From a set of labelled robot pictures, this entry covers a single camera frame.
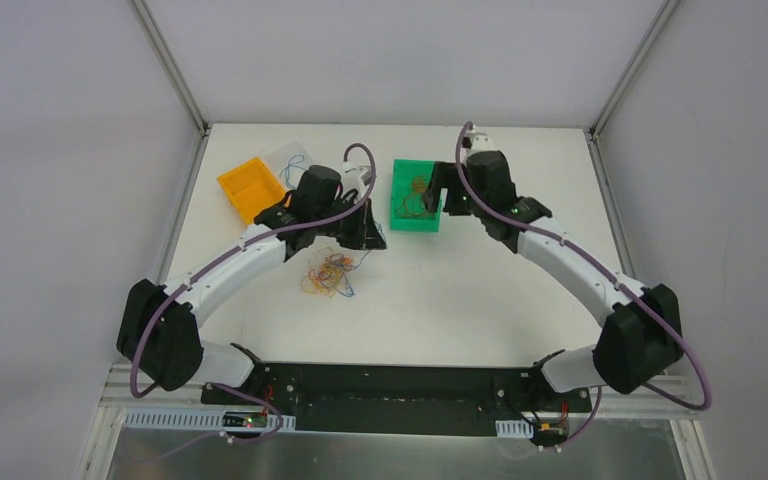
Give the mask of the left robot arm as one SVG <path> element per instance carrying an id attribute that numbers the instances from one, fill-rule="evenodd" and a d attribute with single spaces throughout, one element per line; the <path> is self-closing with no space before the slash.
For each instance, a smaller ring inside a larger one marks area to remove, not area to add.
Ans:
<path id="1" fill-rule="evenodd" d="M 236 344 L 204 341 L 200 328 L 244 286 L 319 236 L 351 250 L 385 249 L 372 214 L 375 179 L 368 166 L 344 173 L 311 166 L 295 189 L 262 210 L 243 236 L 206 265 L 163 284 L 137 282 L 127 296 L 118 352 L 166 391 L 189 382 L 219 383 L 239 403 L 257 402 L 265 378 L 254 370 L 254 355 Z"/>

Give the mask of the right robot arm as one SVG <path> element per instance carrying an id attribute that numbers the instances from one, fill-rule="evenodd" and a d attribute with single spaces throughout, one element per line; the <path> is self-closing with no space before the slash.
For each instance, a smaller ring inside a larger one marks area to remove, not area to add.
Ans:
<path id="1" fill-rule="evenodd" d="M 478 218 L 490 238 L 542 268 L 600 326 L 595 344 L 535 364 L 527 393 L 536 407 L 553 409 L 583 387 L 607 385 L 628 394 L 683 357 L 675 339 L 681 333 L 675 293 L 586 260 L 546 206 L 517 194 L 502 152 L 474 153 L 463 167 L 435 163 L 422 202 L 432 212 Z"/>

